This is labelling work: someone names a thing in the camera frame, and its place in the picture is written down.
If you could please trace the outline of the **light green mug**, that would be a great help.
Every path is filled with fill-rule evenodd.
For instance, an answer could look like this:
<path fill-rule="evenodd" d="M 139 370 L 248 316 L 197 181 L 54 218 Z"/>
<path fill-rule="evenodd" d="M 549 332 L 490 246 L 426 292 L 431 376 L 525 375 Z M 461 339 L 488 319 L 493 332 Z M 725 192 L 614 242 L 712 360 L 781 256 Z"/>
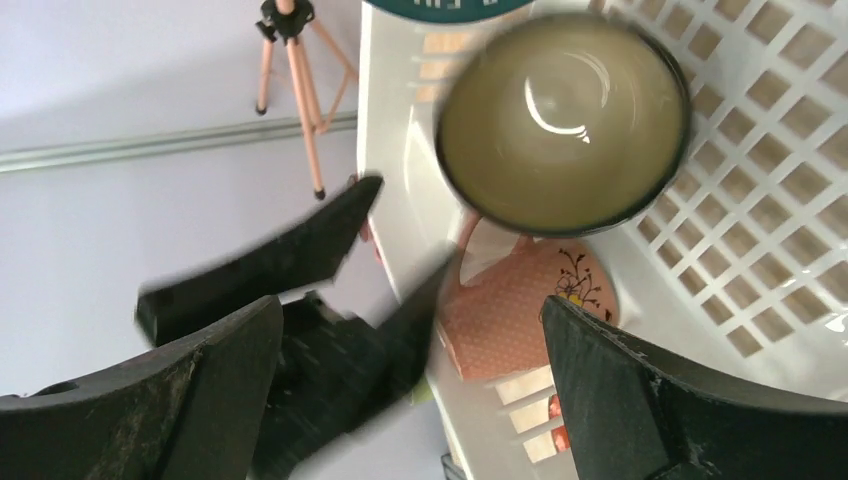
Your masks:
<path fill-rule="evenodd" d="M 420 380 L 408 395 L 409 404 L 412 406 L 424 404 L 433 399 L 434 395 L 427 379 Z"/>

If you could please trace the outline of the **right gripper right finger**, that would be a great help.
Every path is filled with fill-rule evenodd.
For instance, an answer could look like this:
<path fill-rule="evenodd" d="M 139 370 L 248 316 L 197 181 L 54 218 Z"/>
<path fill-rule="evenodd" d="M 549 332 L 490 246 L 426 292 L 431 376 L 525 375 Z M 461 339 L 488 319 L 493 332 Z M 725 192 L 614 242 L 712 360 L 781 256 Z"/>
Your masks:
<path fill-rule="evenodd" d="M 751 382 L 555 296 L 542 324 L 582 479 L 843 479 L 847 406 Z"/>

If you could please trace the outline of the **orange dotted mug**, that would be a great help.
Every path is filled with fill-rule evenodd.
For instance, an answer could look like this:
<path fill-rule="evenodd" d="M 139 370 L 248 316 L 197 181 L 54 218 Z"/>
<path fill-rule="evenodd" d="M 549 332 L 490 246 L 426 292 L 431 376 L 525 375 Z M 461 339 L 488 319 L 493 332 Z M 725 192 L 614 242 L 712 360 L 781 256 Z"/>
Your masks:
<path fill-rule="evenodd" d="M 589 246 L 521 235 L 509 254 L 462 281 L 449 278 L 439 335 L 463 381 L 491 380 L 548 364 L 541 310 L 561 297 L 616 326 L 617 292 Z"/>

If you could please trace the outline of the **white plate green rim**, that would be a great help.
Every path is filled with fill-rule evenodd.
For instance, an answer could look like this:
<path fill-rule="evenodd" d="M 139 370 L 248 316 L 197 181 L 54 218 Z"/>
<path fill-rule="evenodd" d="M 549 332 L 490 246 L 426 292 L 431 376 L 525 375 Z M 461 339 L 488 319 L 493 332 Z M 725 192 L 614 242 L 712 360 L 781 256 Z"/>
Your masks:
<path fill-rule="evenodd" d="M 467 24 L 519 10 L 532 0 L 366 0 L 392 15 L 430 24 Z"/>

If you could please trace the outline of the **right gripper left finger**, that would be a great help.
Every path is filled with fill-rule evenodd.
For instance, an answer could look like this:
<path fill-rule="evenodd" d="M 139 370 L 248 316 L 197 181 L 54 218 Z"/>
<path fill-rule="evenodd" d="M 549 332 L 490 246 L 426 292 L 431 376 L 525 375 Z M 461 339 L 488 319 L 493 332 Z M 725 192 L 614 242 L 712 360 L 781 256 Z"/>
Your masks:
<path fill-rule="evenodd" d="M 5 479 L 243 479 L 280 349 L 265 297 L 106 369 L 1 399 Z"/>

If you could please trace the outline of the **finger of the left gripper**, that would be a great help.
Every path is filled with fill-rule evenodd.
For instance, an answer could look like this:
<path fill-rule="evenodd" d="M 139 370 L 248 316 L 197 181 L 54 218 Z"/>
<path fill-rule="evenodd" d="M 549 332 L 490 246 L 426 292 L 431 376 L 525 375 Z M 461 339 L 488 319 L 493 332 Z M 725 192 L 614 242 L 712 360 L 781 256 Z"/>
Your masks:
<path fill-rule="evenodd" d="M 376 326 L 344 317 L 316 293 L 283 307 L 283 334 L 251 462 L 254 479 L 287 479 L 299 463 L 355 432 L 423 378 L 446 277 L 445 251 Z"/>
<path fill-rule="evenodd" d="M 135 321 L 163 346 L 264 296 L 334 278 L 366 223 L 384 180 L 360 177 L 270 240 L 197 273 L 140 292 Z"/>

